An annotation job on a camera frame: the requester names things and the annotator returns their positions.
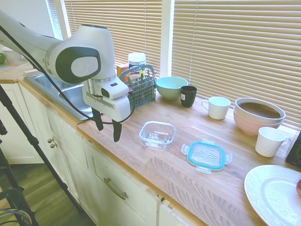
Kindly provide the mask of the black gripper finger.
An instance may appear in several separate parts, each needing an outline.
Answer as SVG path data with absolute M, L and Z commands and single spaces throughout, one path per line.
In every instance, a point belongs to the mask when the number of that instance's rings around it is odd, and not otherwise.
M 121 131 L 122 131 L 122 124 L 112 120 L 113 125 L 113 139 L 114 142 L 118 142 L 120 139 Z
M 98 110 L 92 108 L 92 114 L 93 114 L 94 122 L 96 124 L 97 129 L 99 131 L 102 131 L 103 130 L 103 121 L 101 119 L 101 113 Z

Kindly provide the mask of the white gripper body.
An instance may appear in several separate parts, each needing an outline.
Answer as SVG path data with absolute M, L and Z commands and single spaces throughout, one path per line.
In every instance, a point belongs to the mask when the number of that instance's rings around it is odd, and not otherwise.
M 130 101 L 125 95 L 111 100 L 106 97 L 94 97 L 91 93 L 83 91 L 83 98 L 88 106 L 117 122 L 124 120 L 131 113 Z

